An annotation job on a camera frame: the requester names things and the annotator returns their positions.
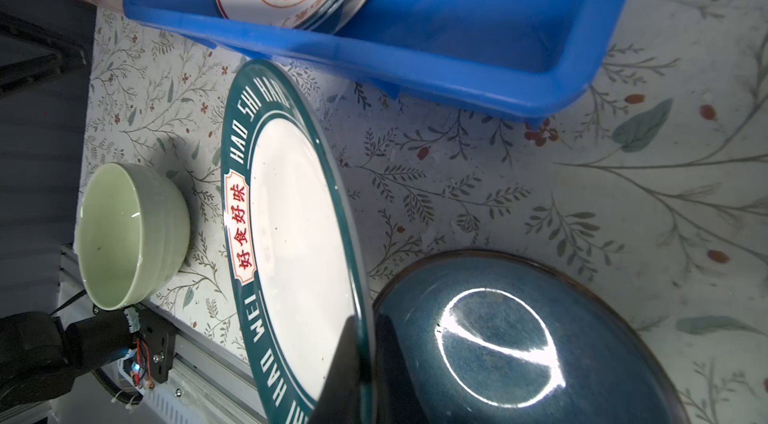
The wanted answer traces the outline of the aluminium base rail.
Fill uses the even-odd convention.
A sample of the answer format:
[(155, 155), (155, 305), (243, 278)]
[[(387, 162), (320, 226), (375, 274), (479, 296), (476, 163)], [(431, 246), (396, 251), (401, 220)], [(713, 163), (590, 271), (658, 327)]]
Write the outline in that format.
[(112, 397), (92, 375), (51, 402), (58, 423), (265, 423), (248, 366), (193, 333), (156, 305), (144, 307), (174, 327), (173, 364), (166, 382), (145, 393), (137, 406)]

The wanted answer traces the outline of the white plate dark green rim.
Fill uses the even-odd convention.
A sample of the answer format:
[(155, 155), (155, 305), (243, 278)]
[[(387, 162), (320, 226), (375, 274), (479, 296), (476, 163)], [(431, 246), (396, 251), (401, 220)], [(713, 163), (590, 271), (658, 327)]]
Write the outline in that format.
[(225, 245), (266, 419), (306, 423), (350, 365), (352, 416), (372, 422), (374, 327), (346, 192), (316, 114), (262, 60), (236, 74), (221, 144)]

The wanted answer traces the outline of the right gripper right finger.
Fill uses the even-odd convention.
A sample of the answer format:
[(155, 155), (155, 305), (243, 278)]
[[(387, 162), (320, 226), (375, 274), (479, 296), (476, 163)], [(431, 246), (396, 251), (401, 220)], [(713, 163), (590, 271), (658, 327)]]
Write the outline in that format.
[(427, 423), (402, 354), (392, 320), (378, 315), (376, 332), (376, 386), (378, 423)]

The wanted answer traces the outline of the blue plastic bin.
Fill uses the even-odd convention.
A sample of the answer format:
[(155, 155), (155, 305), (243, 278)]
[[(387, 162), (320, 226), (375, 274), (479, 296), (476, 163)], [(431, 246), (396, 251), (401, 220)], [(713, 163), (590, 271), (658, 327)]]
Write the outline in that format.
[(595, 76), (625, 0), (367, 0), (335, 34), (228, 20), (215, 0), (123, 0), (126, 16), (209, 47), (296, 61), (490, 114), (544, 118)]

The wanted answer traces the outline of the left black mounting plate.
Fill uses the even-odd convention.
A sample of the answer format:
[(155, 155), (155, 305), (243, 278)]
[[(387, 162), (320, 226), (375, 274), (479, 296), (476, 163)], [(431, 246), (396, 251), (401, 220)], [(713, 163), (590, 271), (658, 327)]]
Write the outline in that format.
[(139, 306), (140, 328), (137, 334), (140, 365), (153, 384), (163, 384), (173, 367), (177, 328), (156, 312)]

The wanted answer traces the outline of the green ceramic bowl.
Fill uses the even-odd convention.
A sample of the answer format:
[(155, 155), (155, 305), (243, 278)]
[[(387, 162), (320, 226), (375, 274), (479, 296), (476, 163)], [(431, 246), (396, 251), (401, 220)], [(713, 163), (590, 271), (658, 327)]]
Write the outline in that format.
[(149, 298), (180, 270), (191, 224), (177, 186), (137, 164), (107, 163), (91, 176), (74, 250), (92, 302), (107, 311)]

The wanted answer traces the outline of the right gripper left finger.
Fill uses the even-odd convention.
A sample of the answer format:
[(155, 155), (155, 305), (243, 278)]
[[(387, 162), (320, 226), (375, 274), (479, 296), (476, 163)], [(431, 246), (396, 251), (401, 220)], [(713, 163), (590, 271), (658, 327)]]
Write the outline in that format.
[(309, 424), (360, 423), (360, 353), (355, 318), (344, 324), (326, 383)]

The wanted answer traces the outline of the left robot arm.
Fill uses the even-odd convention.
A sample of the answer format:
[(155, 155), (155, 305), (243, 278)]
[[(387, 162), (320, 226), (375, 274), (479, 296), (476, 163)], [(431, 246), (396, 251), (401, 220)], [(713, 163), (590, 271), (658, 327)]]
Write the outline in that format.
[(121, 312), (102, 312), (64, 326), (27, 312), (1, 319), (1, 409), (58, 398), (74, 381), (123, 357), (134, 333)]

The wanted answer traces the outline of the dark blue ceramic bowl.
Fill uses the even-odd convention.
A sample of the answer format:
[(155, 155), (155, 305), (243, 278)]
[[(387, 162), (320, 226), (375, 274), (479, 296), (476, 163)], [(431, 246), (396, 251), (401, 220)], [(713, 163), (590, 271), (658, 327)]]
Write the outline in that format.
[(375, 299), (427, 423), (684, 423), (659, 361), (586, 287), (531, 260), (424, 258)]

